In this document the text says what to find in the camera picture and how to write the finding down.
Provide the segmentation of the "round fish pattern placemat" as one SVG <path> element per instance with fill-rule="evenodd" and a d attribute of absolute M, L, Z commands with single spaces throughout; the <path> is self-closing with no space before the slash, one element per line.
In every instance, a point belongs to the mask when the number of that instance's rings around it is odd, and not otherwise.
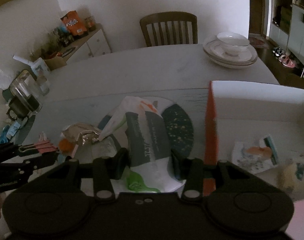
<path fill-rule="evenodd" d="M 181 157 L 189 157 L 194 145 L 192 121 L 181 106 L 165 98 L 126 96 L 98 124 L 102 136 L 112 138 L 117 149 L 129 148 L 125 113 L 141 114 L 142 110 L 162 117 L 171 148 Z"/>

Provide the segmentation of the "white green black plastic bag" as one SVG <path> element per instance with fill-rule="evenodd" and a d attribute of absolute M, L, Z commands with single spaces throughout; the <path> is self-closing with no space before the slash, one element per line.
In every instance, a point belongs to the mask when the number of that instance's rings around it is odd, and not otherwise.
<path fill-rule="evenodd" d="M 131 160 L 121 178 L 111 182 L 116 194 L 175 192 L 185 184 L 175 178 L 164 119 L 149 100 L 126 96 L 102 128 L 99 140 L 106 138 L 126 148 Z"/>

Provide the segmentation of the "brown cardboard box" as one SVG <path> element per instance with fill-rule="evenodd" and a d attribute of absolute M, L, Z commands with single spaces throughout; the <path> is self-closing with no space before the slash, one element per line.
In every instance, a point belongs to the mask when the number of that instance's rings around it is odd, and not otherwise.
<path fill-rule="evenodd" d="M 44 60 L 50 71 L 56 70 L 58 68 L 64 67 L 67 65 L 67 62 L 61 56 L 55 56 L 51 59 Z"/>

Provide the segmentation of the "drinking glass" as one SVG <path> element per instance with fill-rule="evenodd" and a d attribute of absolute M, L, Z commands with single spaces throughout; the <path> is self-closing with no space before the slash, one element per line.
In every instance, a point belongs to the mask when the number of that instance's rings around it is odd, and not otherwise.
<path fill-rule="evenodd" d="M 37 77 L 36 82 L 37 82 L 42 94 L 47 95 L 50 91 L 49 80 L 45 76 L 41 75 L 41 76 Z"/>

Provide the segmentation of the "pink binder clip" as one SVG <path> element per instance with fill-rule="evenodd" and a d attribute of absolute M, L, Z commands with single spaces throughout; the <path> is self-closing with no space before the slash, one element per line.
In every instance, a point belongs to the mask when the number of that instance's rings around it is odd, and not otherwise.
<path fill-rule="evenodd" d="M 19 155 L 21 157 L 37 153 L 43 154 L 48 152 L 57 152 L 57 150 L 57 146 L 53 145 L 49 140 L 38 142 L 35 144 L 22 145 L 18 148 Z"/>

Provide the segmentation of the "orange snack bag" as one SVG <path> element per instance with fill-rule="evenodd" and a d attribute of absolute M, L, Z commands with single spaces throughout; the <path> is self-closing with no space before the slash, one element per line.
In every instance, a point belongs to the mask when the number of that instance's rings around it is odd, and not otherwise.
<path fill-rule="evenodd" d="M 80 36 L 87 32 L 85 24 L 80 19 L 78 13 L 75 10 L 69 11 L 61 18 L 61 21 L 73 36 Z"/>

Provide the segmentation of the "clear bag with yellow snack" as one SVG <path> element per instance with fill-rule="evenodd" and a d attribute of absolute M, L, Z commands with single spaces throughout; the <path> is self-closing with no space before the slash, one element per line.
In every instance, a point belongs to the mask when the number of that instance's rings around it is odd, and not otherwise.
<path fill-rule="evenodd" d="M 287 159 L 279 166 L 278 187 L 292 200 L 304 199 L 304 156 Z"/>

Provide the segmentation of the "glass jar dark liquid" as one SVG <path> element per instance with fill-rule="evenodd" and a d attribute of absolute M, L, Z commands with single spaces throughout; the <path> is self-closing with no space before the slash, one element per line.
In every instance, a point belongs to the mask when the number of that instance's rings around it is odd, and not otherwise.
<path fill-rule="evenodd" d="M 24 69 L 10 84 L 11 93 L 30 111 L 37 114 L 42 109 L 40 87 L 31 73 Z"/>

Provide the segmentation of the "white porcelain bowl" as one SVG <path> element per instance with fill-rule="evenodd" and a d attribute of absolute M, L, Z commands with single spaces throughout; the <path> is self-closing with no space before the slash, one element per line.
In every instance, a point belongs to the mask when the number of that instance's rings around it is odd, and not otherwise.
<path fill-rule="evenodd" d="M 230 55 L 237 55 L 248 49 L 250 42 L 241 34 L 234 32 L 221 32 L 216 35 L 223 50 Z"/>

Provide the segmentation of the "orange round object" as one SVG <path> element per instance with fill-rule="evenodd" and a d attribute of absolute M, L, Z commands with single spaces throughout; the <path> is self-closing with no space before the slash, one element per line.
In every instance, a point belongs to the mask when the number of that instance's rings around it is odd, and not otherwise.
<path fill-rule="evenodd" d="M 74 150 L 74 143 L 69 142 L 66 138 L 60 140 L 58 147 L 60 151 L 65 155 L 71 155 Z"/>

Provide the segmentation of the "stacked white plates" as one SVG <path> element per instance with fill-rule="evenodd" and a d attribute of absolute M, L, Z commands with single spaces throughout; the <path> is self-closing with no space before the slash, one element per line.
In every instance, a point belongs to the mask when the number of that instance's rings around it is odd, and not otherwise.
<path fill-rule="evenodd" d="M 258 59 L 257 52 L 252 45 L 245 51 L 235 54 L 226 52 L 216 36 L 210 36 L 203 42 L 203 51 L 216 64 L 230 69 L 245 69 L 252 66 Z"/>

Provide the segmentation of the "white crumpled tissue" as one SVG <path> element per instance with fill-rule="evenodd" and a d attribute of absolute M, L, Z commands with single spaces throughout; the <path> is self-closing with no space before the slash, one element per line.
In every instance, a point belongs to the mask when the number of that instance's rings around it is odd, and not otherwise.
<path fill-rule="evenodd" d="M 91 154 L 93 159 L 113 158 L 120 149 L 120 145 L 115 143 L 111 137 L 108 137 L 93 144 L 91 146 Z"/>

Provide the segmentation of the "beige paper package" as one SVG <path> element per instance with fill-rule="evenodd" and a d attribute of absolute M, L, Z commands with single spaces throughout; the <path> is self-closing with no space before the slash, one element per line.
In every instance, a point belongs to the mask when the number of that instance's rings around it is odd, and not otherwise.
<path fill-rule="evenodd" d="M 79 122 L 64 128 L 61 132 L 61 139 L 66 138 L 69 142 L 74 143 L 74 150 L 71 155 L 68 155 L 73 158 L 81 146 L 98 142 L 100 134 L 101 130 L 95 126 Z"/>

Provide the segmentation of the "white teal snack wrapper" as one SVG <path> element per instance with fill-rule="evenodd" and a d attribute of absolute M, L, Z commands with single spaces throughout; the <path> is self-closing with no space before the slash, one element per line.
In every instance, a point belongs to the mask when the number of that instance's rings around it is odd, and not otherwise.
<path fill-rule="evenodd" d="M 278 167 L 279 157 L 273 138 L 270 135 L 265 136 L 254 145 L 235 142 L 232 163 L 251 174 Z"/>

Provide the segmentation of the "white side cabinet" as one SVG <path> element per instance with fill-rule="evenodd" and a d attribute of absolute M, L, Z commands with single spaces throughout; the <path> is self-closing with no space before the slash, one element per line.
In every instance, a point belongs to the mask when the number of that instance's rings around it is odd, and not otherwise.
<path fill-rule="evenodd" d="M 112 53 L 112 50 L 108 39 L 102 25 L 97 23 L 94 31 L 62 48 L 55 56 L 63 57 L 68 65 L 109 53 Z"/>

